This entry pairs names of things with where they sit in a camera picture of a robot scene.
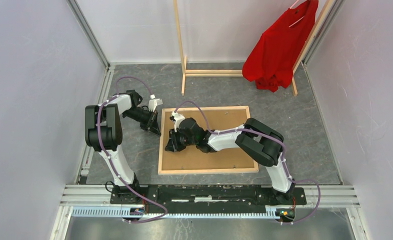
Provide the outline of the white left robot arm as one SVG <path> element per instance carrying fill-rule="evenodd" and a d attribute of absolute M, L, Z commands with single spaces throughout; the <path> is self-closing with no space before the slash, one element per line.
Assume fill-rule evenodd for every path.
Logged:
<path fill-rule="evenodd" d="M 150 95 L 148 105 L 135 90 L 112 96 L 101 104 L 88 105 L 84 110 L 84 139 L 86 144 L 99 153 L 109 166 L 113 176 L 112 190 L 115 197 L 123 197 L 135 204 L 142 197 L 139 181 L 130 168 L 122 149 L 123 129 L 121 118 L 139 123 L 142 130 L 160 136 L 157 107 L 162 99 Z"/>

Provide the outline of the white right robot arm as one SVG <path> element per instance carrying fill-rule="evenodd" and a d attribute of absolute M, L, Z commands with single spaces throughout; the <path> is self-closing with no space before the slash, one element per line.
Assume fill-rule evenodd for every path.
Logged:
<path fill-rule="evenodd" d="M 286 167 L 283 136 L 254 118 L 225 130 L 204 129 L 191 117 L 176 120 L 164 149 L 176 153 L 188 146 L 206 154 L 239 148 L 266 168 L 277 203 L 286 204 L 294 196 L 295 180 Z"/>

